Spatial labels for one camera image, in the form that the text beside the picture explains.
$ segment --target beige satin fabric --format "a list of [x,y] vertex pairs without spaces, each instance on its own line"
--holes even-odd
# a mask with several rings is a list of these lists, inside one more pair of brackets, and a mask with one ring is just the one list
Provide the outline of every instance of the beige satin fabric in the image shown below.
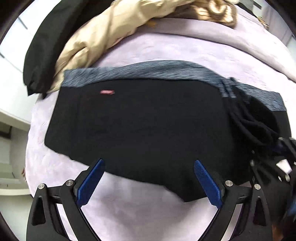
[[234,28],[237,23],[237,9],[224,0],[195,0],[191,4],[177,7],[167,18],[187,18],[211,21]]
[[56,62],[53,84],[60,89],[64,70],[91,66],[108,48],[132,35],[137,27],[154,17],[164,17],[176,7],[194,0],[115,0],[100,15],[78,29],[66,43]]

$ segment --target red label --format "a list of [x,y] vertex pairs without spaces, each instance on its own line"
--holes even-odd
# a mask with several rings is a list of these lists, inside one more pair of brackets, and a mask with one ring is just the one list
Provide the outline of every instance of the red label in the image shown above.
[[100,93],[101,93],[102,95],[113,95],[113,94],[115,94],[115,91],[101,90]]

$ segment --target blue gripper pad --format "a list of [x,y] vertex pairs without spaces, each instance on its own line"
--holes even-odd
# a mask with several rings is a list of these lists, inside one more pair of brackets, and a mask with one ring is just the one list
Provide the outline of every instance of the blue gripper pad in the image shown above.
[[79,208],[89,202],[104,172],[105,162],[103,159],[100,159],[77,190],[76,204]]
[[210,203],[220,208],[222,206],[221,191],[199,160],[194,162],[194,173]]

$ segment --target metal screw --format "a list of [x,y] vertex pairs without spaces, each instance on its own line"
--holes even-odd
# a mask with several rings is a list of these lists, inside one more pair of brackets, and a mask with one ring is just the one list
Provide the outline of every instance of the metal screw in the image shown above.
[[227,180],[227,181],[225,182],[225,184],[226,184],[226,186],[231,187],[231,186],[233,185],[233,182],[230,181],[230,180]]
[[73,185],[73,183],[74,183],[73,180],[68,180],[68,181],[66,181],[66,186],[70,187]]
[[286,181],[289,182],[290,181],[290,176],[288,174],[285,175]]
[[261,186],[259,184],[255,184],[254,185],[254,188],[257,189],[257,190],[260,190],[261,189]]
[[39,184],[38,188],[43,189],[45,187],[44,183]]

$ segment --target brown fabric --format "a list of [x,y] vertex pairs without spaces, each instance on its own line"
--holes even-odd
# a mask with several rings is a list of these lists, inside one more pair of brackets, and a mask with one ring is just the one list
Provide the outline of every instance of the brown fabric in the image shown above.
[[237,9],[223,0],[196,0],[179,6],[166,18],[186,18],[211,21],[234,28],[237,23]]

